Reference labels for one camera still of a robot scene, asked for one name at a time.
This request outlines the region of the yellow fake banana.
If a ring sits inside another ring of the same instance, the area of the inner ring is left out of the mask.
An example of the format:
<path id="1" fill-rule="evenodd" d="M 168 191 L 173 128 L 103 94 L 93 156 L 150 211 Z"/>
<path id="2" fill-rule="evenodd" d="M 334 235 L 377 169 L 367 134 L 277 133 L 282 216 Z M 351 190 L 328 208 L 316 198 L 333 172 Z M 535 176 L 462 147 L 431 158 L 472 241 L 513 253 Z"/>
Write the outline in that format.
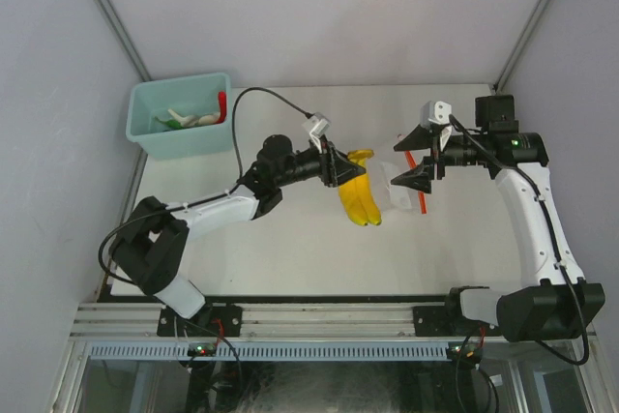
<path id="1" fill-rule="evenodd" d="M 367 173 L 339 186 L 339 200 L 348 219 L 356 225 L 381 224 L 381 213 L 371 194 Z"/>

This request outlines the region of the clear zip top bag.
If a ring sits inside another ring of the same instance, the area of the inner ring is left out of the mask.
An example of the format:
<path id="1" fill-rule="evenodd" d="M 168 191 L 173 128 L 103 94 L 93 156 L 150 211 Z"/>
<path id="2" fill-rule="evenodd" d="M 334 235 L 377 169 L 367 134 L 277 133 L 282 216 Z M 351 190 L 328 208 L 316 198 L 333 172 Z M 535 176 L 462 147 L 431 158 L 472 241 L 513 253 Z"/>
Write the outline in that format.
<path id="1" fill-rule="evenodd" d="M 374 150 L 374 156 L 368 163 L 372 196 L 381 213 L 398 210 L 426 215 L 426 195 L 423 192 L 392 184 L 394 178 L 417 166 L 410 151 L 394 150 L 394 146 L 402 139 L 403 135 L 396 133 Z"/>

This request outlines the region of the red fake chili pepper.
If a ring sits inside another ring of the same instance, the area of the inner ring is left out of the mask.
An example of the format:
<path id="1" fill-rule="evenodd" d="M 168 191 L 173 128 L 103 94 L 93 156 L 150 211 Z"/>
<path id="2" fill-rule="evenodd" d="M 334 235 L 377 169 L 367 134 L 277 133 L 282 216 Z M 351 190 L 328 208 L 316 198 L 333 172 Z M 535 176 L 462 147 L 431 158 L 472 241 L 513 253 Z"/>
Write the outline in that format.
<path id="1" fill-rule="evenodd" d="M 219 118 L 217 124 L 221 124 L 227 117 L 227 94 L 224 91 L 218 92 Z"/>

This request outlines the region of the white fake bone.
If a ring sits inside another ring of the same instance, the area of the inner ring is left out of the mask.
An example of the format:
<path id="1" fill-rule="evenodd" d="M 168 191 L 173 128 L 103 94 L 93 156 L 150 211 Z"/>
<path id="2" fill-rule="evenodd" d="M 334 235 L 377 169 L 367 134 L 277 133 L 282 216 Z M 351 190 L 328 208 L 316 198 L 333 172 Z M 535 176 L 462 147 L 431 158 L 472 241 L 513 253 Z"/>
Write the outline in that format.
<path id="1" fill-rule="evenodd" d="M 167 112 L 171 116 L 170 119 L 175 119 L 182 124 L 183 129 L 193 127 L 196 124 L 196 120 L 199 118 L 196 115 L 182 116 L 171 108 L 169 108 Z"/>

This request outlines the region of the green fake chili pepper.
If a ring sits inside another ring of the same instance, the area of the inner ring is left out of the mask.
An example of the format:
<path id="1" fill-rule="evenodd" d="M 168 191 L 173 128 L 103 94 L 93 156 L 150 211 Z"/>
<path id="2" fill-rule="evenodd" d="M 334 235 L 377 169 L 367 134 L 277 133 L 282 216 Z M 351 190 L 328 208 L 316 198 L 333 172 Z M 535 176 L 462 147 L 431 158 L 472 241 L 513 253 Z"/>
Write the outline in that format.
<path id="1" fill-rule="evenodd" d="M 183 129 L 182 124 L 175 119 L 163 120 L 159 117 L 156 117 L 155 120 L 161 125 L 164 125 L 168 131 L 179 131 Z"/>

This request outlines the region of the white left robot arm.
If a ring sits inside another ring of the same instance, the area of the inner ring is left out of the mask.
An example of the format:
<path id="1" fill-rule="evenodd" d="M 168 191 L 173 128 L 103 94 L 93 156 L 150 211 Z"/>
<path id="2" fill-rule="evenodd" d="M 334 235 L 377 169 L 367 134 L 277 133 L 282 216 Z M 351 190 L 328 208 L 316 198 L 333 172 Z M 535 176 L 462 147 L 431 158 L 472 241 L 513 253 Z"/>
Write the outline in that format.
<path id="1" fill-rule="evenodd" d="M 282 189 L 312 178 L 338 188 L 366 172 L 326 137 L 296 151 L 282 134 L 268 137 L 255 161 L 235 185 L 198 200 L 166 204 L 142 199 L 129 218 L 102 240 L 99 256 L 120 268 L 120 280 L 174 310 L 190 335 L 208 331 L 212 313 L 206 298 L 182 271 L 187 242 L 236 222 L 257 220 L 282 200 Z"/>

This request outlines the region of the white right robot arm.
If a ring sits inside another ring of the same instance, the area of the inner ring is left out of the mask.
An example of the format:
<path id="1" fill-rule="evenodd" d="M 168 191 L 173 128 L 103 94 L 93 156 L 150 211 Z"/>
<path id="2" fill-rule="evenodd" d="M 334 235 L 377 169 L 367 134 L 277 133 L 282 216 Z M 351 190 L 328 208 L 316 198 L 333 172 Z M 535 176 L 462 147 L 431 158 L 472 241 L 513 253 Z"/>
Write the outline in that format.
<path id="1" fill-rule="evenodd" d="M 450 104 L 426 103 L 419 125 L 395 151 L 426 150 L 394 186 L 430 193 L 431 183 L 451 166 L 481 165 L 504 200 L 521 264 L 521 289 L 503 293 L 487 286 L 451 289 L 446 327 L 464 335 L 478 322 L 496 326 L 508 341 L 585 337 L 605 302 L 603 287 L 588 281 L 577 265 L 558 217 L 542 137 L 523 133 L 511 95 L 479 97 L 475 128 L 467 130 Z"/>

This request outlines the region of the teal plastic bin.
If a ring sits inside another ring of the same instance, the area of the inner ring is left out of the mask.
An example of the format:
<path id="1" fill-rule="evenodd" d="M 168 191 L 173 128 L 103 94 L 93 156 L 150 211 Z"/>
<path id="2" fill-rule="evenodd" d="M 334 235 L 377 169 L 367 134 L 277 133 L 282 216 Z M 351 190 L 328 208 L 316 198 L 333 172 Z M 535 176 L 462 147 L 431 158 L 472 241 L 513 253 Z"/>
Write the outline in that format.
<path id="1" fill-rule="evenodd" d="M 126 137 L 156 160 L 229 151 L 230 94 L 225 73 L 138 84 L 131 92 Z"/>

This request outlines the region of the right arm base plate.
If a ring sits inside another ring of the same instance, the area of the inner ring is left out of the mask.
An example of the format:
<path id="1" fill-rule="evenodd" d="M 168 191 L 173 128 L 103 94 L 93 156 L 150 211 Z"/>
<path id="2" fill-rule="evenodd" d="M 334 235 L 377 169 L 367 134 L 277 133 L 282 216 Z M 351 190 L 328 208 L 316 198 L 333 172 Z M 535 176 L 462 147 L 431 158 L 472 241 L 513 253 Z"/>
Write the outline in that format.
<path id="1" fill-rule="evenodd" d="M 412 314 L 418 337 L 455 337 L 479 333 L 479 323 L 451 315 L 444 306 L 415 306 Z"/>

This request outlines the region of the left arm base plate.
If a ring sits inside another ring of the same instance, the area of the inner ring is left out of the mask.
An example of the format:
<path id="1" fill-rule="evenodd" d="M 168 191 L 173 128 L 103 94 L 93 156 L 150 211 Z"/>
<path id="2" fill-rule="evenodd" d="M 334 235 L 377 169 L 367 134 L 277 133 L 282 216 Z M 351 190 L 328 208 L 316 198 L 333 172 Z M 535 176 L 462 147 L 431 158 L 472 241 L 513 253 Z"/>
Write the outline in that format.
<path id="1" fill-rule="evenodd" d="M 164 307 L 160 312 L 157 327 L 159 337 L 187 336 L 206 337 L 216 333 L 236 338 L 240 335 L 243 309 L 236 305 L 205 306 L 185 322 L 172 308 Z"/>

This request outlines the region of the aluminium frame rail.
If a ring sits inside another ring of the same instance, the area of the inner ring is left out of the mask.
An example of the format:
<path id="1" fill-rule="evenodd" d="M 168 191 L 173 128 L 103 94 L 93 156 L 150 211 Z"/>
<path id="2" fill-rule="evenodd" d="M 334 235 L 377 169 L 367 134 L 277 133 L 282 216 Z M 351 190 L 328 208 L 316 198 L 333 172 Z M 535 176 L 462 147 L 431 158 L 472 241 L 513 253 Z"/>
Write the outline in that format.
<path id="1" fill-rule="evenodd" d="M 456 339 L 418 337 L 412 309 L 438 303 L 284 304 L 217 303 L 243 309 L 241 340 Z M 78 307 L 71 335 L 84 339 L 138 340 L 158 337 L 154 303 L 92 303 Z"/>

